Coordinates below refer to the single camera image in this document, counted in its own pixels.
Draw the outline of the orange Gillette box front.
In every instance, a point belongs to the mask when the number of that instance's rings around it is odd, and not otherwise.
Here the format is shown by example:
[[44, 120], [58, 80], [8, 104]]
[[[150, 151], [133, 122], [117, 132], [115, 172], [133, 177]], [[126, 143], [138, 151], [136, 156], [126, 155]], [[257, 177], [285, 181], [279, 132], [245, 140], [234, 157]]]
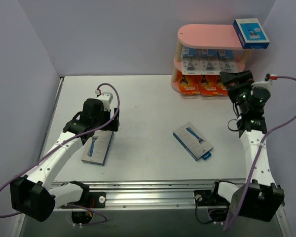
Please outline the orange Gillette box front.
[[219, 75], [217, 76], [217, 80], [216, 80], [216, 88], [217, 88], [219, 95], [223, 95], [223, 96], [228, 95], [227, 88], [223, 85], [223, 82], [221, 80], [221, 76], [219, 76]]

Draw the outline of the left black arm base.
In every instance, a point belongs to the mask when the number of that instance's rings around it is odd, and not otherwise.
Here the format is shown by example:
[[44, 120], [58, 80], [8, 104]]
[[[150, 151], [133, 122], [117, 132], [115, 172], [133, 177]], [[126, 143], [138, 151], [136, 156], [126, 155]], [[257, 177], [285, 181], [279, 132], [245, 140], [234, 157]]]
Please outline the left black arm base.
[[96, 224], [106, 223], [108, 218], [96, 211], [106, 207], [107, 193], [106, 192], [90, 192], [83, 195], [82, 200], [71, 202], [67, 206], [62, 206], [63, 209], [81, 209], [81, 211], [72, 211], [68, 222], [73, 227], [82, 228], [84, 226], [92, 226]]

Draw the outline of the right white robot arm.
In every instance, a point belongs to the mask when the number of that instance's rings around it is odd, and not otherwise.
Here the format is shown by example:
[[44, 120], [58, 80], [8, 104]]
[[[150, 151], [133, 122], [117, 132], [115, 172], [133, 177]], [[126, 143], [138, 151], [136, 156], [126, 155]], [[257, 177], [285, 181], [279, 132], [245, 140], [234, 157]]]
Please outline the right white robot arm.
[[270, 98], [271, 80], [254, 82], [250, 71], [221, 72], [220, 78], [237, 114], [237, 132], [246, 162], [246, 181], [237, 187], [229, 181], [217, 180], [209, 198], [219, 204], [226, 200], [231, 213], [269, 222], [284, 200], [284, 191], [276, 185], [267, 156], [267, 128], [264, 106]]

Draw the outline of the orange gillette box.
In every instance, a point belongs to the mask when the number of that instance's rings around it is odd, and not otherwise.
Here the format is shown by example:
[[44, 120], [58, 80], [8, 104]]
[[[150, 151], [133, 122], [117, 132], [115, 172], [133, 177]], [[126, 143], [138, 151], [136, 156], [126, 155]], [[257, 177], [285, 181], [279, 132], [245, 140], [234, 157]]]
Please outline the orange gillette box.
[[181, 95], [196, 95], [199, 93], [197, 76], [177, 73], [177, 84]]
[[227, 88], [223, 85], [223, 82], [221, 80], [221, 76], [219, 76], [219, 75], [217, 76], [217, 80], [216, 80], [216, 88], [217, 88], [219, 95], [223, 95], [223, 96], [228, 95]]
[[214, 96], [218, 94], [217, 75], [200, 75], [198, 79], [199, 92], [203, 96]]

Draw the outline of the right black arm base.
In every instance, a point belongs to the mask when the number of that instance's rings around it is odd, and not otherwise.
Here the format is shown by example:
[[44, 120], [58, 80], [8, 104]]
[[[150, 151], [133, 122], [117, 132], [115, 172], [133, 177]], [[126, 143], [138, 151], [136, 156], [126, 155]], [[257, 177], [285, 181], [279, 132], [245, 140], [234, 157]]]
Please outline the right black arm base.
[[[212, 194], [210, 190], [195, 190], [194, 194], [194, 215], [196, 220], [203, 225], [214, 224], [217, 222], [224, 223], [227, 218], [230, 203], [223, 197]], [[199, 207], [208, 207], [209, 220], [203, 221], [198, 216]]]

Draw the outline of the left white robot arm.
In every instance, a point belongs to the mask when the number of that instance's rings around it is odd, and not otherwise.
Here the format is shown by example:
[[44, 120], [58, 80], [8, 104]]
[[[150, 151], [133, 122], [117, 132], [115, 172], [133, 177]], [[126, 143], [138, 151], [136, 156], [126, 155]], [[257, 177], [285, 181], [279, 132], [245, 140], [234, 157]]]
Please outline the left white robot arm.
[[89, 187], [70, 181], [58, 188], [51, 185], [63, 166], [95, 133], [95, 129], [117, 132], [119, 111], [111, 118], [113, 96], [104, 93], [89, 98], [82, 111], [66, 123], [47, 158], [10, 183], [12, 208], [39, 221], [45, 221], [55, 208], [73, 204], [87, 207], [91, 203]]

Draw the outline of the blue razor blister pack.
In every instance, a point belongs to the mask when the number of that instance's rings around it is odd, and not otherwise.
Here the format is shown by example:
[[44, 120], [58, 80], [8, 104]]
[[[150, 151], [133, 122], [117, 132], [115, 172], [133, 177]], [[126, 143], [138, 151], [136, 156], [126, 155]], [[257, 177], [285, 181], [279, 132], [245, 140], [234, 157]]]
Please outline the blue razor blister pack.
[[221, 71], [218, 52], [215, 49], [201, 49], [200, 72], [204, 75], [217, 75]]

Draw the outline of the white blue Harry's box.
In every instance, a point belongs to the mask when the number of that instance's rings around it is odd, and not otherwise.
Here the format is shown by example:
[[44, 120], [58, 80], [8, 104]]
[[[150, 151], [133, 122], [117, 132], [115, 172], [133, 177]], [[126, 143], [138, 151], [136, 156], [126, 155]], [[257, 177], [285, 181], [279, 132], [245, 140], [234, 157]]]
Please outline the white blue Harry's box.
[[267, 49], [268, 39], [257, 18], [235, 19], [233, 27], [243, 49]]

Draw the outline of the grey Harry's box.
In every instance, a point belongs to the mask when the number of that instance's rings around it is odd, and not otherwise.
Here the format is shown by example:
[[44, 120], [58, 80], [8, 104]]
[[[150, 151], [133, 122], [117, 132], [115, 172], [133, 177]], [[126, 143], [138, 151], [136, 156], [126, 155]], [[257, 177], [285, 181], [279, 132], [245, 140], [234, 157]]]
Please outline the grey Harry's box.
[[109, 154], [114, 132], [97, 130], [94, 135], [87, 140], [81, 161], [95, 165], [104, 166]]
[[173, 136], [195, 161], [208, 160], [213, 145], [190, 122], [173, 132]]

